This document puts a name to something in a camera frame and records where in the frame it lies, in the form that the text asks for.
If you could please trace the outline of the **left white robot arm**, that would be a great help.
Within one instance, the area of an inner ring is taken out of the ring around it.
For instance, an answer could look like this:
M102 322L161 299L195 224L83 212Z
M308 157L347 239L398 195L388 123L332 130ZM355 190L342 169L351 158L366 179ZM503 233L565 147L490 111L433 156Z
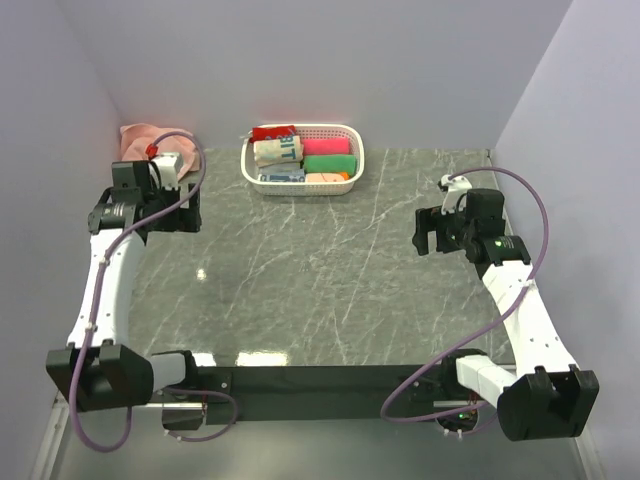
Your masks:
M115 162L112 184L88 215L91 262L76 323L46 371L80 412L147 404L163 388L180 402L201 388L194 356L178 350L145 357L129 346L129 312L138 265L152 232L197 233L195 184L181 190L183 159Z

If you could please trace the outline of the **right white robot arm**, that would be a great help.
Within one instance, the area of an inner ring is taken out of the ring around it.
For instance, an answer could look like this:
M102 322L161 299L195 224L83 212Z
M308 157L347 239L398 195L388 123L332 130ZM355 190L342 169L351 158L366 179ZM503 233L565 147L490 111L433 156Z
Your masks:
M509 372L485 354L449 354L440 387L452 399L476 393L495 408L511 441L578 437L599 382L561 341L531 276L533 263L523 240L506 232L503 207L501 192L472 188L450 207L415 213L412 243L418 254L428 254L430 233L437 252L464 252L504 318L515 360Z

